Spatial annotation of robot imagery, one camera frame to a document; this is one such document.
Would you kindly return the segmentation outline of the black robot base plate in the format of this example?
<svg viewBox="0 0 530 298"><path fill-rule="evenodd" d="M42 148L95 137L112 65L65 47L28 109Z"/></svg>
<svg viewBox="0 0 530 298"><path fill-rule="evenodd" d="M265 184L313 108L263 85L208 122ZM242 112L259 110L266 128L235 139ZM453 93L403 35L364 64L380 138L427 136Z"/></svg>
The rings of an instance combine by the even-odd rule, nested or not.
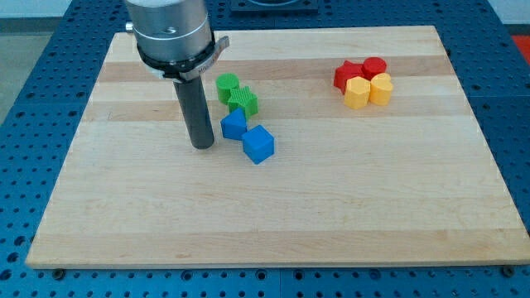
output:
<svg viewBox="0 0 530 298"><path fill-rule="evenodd" d="M236 13L250 12L318 12L319 0L229 0Z"/></svg>

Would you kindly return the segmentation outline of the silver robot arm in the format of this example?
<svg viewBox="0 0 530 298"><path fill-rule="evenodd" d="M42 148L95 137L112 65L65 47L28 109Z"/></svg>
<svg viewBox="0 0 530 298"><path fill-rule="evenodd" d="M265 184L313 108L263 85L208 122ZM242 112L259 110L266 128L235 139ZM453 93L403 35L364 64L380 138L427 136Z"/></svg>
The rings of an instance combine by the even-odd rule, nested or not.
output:
<svg viewBox="0 0 530 298"><path fill-rule="evenodd" d="M216 38L201 0L126 0L142 62L161 79L173 82L191 145L214 144L201 75L214 65L229 37Z"/></svg>

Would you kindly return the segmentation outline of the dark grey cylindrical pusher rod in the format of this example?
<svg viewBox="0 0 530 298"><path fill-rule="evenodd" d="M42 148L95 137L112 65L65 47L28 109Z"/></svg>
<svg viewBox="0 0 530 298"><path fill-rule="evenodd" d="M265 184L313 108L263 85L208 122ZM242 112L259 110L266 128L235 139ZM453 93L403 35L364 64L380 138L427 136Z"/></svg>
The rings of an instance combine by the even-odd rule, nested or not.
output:
<svg viewBox="0 0 530 298"><path fill-rule="evenodd" d="M201 77L173 84L191 145L201 150L210 148L214 133Z"/></svg>

